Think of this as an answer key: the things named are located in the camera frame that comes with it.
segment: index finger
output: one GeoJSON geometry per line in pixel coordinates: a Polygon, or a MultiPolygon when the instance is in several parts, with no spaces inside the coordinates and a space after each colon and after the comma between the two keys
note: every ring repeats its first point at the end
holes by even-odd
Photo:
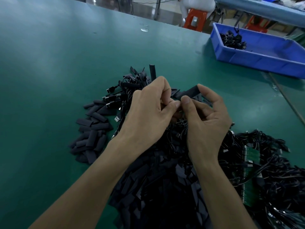
{"type": "Polygon", "coordinates": [[[200,93],[213,104],[214,111],[227,111],[227,107],[225,106],[224,101],[220,95],[201,84],[197,84],[197,87],[200,93]]]}
{"type": "Polygon", "coordinates": [[[163,76],[159,76],[156,78],[153,82],[151,82],[147,87],[151,87],[155,89],[155,94],[157,95],[158,99],[162,100],[162,103],[167,105],[171,101],[170,96],[171,96],[171,88],[170,84],[164,78],[163,76]]]}

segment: hand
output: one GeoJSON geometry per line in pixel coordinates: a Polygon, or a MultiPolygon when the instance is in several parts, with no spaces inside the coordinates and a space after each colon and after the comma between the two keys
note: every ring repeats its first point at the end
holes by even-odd
{"type": "Polygon", "coordinates": [[[213,108],[188,96],[181,98],[188,120],[189,152],[195,166],[210,162],[218,164],[218,151],[232,120],[221,96],[201,84],[197,86],[201,94],[213,104],[213,108]]]}
{"type": "Polygon", "coordinates": [[[170,85],[162,76],[143,90],[135,91],[130,110],[116,137],[132,143],[140,154],[147,150],[161,138],[180,106],[180,101],[174,101],[170,96],[170,85]]]}

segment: person's right hand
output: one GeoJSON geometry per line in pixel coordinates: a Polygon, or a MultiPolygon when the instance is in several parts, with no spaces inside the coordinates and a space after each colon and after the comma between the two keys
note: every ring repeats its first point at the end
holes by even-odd
{"type": "Polygon", "coordinates": [[[195,167],[218,164],[219,148],[232,123],[222,97],[201,84],[197,86],[213,108],[188,96],[181,98],[188,120],[187,144],[195,167]]]}

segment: blue tray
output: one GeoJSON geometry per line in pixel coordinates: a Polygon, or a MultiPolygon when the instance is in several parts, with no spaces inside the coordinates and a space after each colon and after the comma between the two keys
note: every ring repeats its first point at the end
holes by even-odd
{"type": "Polygon", "coordinates": [[[228,30],[235,33],[233,26],[213,23],[211,40],[217,60],[305,79],[305,48],[297,42],[239,29],[247,48],[238,50],[223,45],[219,34],[228,30]]]}

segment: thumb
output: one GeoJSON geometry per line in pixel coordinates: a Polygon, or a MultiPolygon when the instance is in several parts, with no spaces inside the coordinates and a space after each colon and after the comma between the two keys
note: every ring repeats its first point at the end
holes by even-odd
{"type": "Polygon", "coordinates": [[[166,105],[165,108],[163,108],[161,113],[166,118],[168,118],[168,120],[170,121],[170,119],[173,117],[173,114],[177,111],[179,106],[180,106],[180,101],[179,100],[172,101],[168,105],[166,105]]]}
{"type": "Polygon", "coordinates": [[[188,96],[181,97],[181,105],[187,120],[200,120],[195,104],[188,96]]]}

